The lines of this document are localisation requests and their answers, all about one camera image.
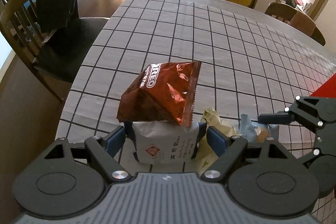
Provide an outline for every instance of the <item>red snack wrapper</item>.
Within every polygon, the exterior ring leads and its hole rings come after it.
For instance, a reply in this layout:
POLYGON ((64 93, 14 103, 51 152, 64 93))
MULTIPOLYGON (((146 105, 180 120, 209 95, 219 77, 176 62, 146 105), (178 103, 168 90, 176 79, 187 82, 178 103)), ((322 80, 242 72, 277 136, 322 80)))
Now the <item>red snack wrapper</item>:
POLYGON ((150 64, 121 96, 120 122, 192 123, 201 62, 150 64))

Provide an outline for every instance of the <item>black chair seat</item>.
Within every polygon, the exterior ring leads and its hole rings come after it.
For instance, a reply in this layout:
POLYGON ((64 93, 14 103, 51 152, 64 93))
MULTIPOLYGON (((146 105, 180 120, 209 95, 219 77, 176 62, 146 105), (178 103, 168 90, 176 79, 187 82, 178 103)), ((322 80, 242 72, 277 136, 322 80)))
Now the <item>black chair seat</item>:
POLYGON ((33 66, 52 77, 72 83, 93 42, 109 18, 78 18, 59 29, 44 44, 33 66))

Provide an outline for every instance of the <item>chair backrest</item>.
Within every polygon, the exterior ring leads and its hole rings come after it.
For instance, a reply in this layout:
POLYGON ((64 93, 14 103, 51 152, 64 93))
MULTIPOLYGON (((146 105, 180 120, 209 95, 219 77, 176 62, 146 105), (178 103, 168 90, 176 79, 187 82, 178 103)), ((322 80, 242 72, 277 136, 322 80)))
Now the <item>chair backrest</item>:
POLYGON ((36 70, 32 61, 44 40, 36 21, 36 7, 32 0, 8 0, 0 13, 1 33, 34 74, 36 70))
MULTIPOLYGON (((298 11, 296 9, 287 4, 272 2, 269 4, 265 14, 288 24, 297 12, 298 11)), ((326 44, 326 40, 324 39, 322 33, 317 27, 315 27, 311 38, 322 46, 326 44)))

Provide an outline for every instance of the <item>grid tablecloth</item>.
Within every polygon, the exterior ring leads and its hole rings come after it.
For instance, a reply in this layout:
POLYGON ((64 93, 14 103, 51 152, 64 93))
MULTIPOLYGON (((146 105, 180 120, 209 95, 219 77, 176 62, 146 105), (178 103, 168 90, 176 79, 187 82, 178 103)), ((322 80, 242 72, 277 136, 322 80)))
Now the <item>grid tablecloth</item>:
MULTIPOLYGON (((239 117, 282 111, 296 95, 308 96, 336 66, 303 41, 238 14, 183 0, 125 0, 88 52, 65 103, 57 137, 83 142, 105 136, 116 119, 122 93, 151 63, 202 61, 194 121, 215 108, 238 128, 239 117)), ((279 141, 300 157, 312 150, 314 134, 294 123, 280 126, 279 141)), ((191 172, 186 164, 135 161, 127 139, 115 159, 131 174, 191 172)), ((313 215, 336 221, 334 193, 318 200, 313 215)))

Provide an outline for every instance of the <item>chair leg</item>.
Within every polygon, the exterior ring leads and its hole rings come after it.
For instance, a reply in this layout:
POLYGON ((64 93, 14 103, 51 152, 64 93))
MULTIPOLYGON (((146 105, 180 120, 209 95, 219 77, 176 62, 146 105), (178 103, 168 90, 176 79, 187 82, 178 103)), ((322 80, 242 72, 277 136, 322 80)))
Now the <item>chair leg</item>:
POLYGON ((44 85, 45 88, 46 88, 47 90, 49 90, 53 96, 56 97, 56 99, 57 99, 58 101, 60 101, 61 103, 63 102, 63 98, 61 98, 61 97, 60 97, 60 96, 59 96, 53 89, 51 89, 51 87, 48 85, 48 83, 46 82, 46 80, 43 78, 42 75, 40 75, 40 74, 37 72, 37 73, 35 74, 35 76, 36 76, 36 78, 41 82, 41 84, 44 85))

